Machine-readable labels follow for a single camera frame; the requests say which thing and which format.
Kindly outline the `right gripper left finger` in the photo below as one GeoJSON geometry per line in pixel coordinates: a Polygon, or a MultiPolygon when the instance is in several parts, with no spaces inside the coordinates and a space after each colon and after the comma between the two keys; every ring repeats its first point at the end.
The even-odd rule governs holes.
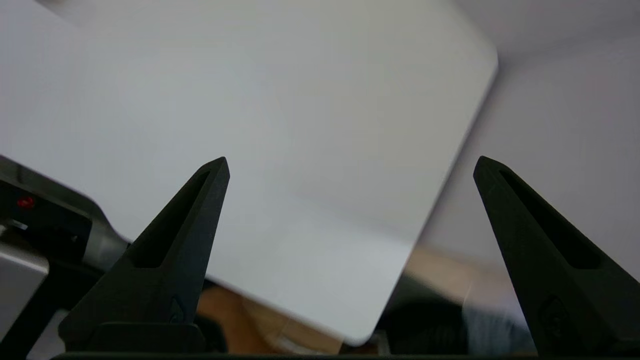
{"type": "Polygon", "coordinates": [[[226,198],[225,157],[201,166],[59,325],[67,353],[203,353],[194,319],[226,198]]]}

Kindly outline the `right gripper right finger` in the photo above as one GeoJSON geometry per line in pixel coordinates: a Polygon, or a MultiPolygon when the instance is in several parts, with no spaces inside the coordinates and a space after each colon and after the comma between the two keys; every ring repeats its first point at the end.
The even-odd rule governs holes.
{"type": "Polygon", "coordinates": [[[638,353],[639,282],[505,164],[473,179],[538,353],[638,353]]]}

